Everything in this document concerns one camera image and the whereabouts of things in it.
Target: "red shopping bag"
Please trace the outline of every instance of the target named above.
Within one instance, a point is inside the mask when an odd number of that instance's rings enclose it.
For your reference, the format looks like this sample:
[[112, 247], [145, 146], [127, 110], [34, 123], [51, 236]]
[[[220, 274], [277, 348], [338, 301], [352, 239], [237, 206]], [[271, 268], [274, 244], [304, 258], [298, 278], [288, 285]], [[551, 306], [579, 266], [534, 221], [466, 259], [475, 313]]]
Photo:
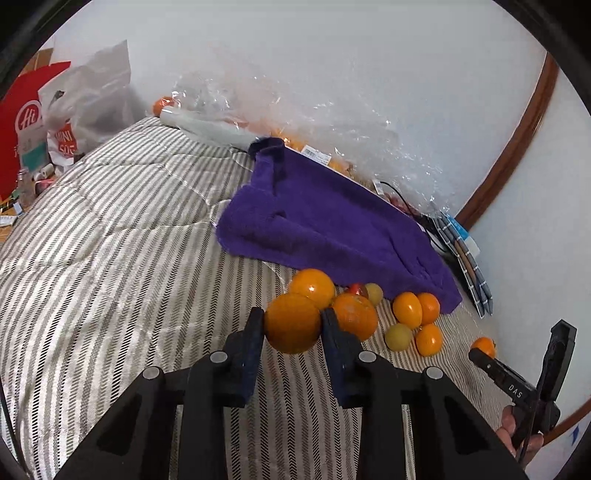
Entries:
[[[7, 198], [17, 185], [19, 139], [21, 150], [29, 151], [28, 147], [34, 149], [35, 145], [26, 143], [46, 138], [45, 130], [40, 128], [41, 104], [37, 91], [69, 66], [69, 61], [63, 61], [21, 75], [0, 101], [0, 199]], [[40, 157], [43, 152], [32, 154]]]

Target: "hand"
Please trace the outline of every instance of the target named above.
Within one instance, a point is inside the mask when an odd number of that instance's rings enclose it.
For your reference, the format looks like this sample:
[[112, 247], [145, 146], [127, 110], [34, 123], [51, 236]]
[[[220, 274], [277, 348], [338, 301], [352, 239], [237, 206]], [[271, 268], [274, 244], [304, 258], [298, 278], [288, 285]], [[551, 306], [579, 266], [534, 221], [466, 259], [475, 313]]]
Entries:
[[[515, 456], [516, 452], [513, 448], [513, 444], [511, 443], [511, 437], [515, 433], [515, 417], [513, 416], [513, 406], [508, 405], [503, 408], [503, 413], [501, 414], [501, 428], [496, 431], [497, 436], [501, 439], [501, 441], [505, 444], [505, 446], [511, 452], [511, 455]], [[538, 453], [539, 449], [544, 446], [544, 437], [540, 434], [532, 435], [530, 438], [530, 442], [527, 445], [527, 453], [525, 454], [525, 459], [523, 462], [523, 467], [525, 467], [528, 463], [531, 462], [531, 459]]]

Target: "plastic packaging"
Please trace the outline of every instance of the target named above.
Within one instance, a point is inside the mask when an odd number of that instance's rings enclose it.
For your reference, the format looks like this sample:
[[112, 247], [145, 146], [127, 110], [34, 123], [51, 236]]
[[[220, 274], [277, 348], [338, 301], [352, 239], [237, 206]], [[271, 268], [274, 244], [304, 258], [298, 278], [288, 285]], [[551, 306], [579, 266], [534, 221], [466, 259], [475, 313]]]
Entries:
[[454, 207], [453, 192], [441, 190], [441, 171], [405, 152], [392, 123], [369, 105], [355, 103], [355, 95], [323, 103], [307, 103], [301, 95], [295, 100], [287, 85], [269, 80], [227, 49], [215, 53], [223, 73], [181, 77], [172, 92], [179, 111], [165, 107], [163, 122], [196, 140], [243, 150], [250, 139], [279, 137], [374, 193], [380, 194], [376, 182], [389, 183], [403, 199], [387, 188], [380, 195], [401, 210], [410, 204], [414, 213], [434, 214]]
[[51, 161], [60, 174], [74, 164], [74, 153], [88, 153], [133, 121], [128, 86], [131, 79], [127, 42], [95, 53], [39, 90], [48, 129]]
[[160, 113], [165, 106], [174, 106], [174, 100], [172, 97], [162, 97], [156, 101], [152, 106], [152, 113], [154, 116], [160, 117]]
[[236, 124], [207, 120], [197, 112], [183, 110], [176, 106], [163, 107], [160, 112], [160, 121], [163, 125], [180, 128], [192, 140], [219, 147], [230, 146], [246, 151], [258, 138], [256, 134]]

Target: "red bag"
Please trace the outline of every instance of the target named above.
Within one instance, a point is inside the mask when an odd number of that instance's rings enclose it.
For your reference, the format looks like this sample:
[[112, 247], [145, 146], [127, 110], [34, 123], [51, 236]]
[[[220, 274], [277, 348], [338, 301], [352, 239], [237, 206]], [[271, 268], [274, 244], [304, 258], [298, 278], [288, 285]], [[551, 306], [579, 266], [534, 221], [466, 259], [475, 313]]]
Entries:
[[69, 61], [63, 61], [21, 75], [0, 102], [0, 199], [6, 199], [17, 186], [17, 129], [22, 131], [40, 121], [37, 91], [69, 66]]

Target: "tangerine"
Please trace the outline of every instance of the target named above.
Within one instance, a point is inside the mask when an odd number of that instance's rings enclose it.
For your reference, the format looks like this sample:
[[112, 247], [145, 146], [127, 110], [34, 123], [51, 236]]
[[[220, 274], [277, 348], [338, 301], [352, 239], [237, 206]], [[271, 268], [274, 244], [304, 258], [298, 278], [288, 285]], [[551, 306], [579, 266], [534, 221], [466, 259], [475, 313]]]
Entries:
[[495, 342], [492, 341], [492, 338], [488, 337], [480, 337], [474, 340], [474, 343], [470, 347], [470, 350], [473, 348], [478, 348], [485, 354], [487, 354], [491, 358], [496, 357], [496, 345]]
[[435, 322], [439, 317], [439, 300], [432, 293], [420, 293], [417, 295], [418, 301], [421, 303], [423, 310], [423, 318], [421, 325], [427, 325]]
[[443, 346], [443, 334], [434, 323], [429, 323], [418, 331], [414, 338], [418, 353], [422, 356], [432, 356]]
[[335, 298], [332, 308], [339, 327], [364, 342], [378, 327], [378, 313], [372, 303], [361, 295], [342, 293]]
[[320, 336], [320, 311], [302, 295], [279, 295], [267, 306], [265, 336], [281, 353], [305, 352]]
[[401, 293], [392, 302], [392, 313], [396, 319], [411, 330], [418, 328], [423, 320], [423, 307], [414, 293]]
[[287, 291], [308, 297], [317, 309], [324, 310], [335, 297], [335, 284], [323, 271], [306, 268], [294, 275]]

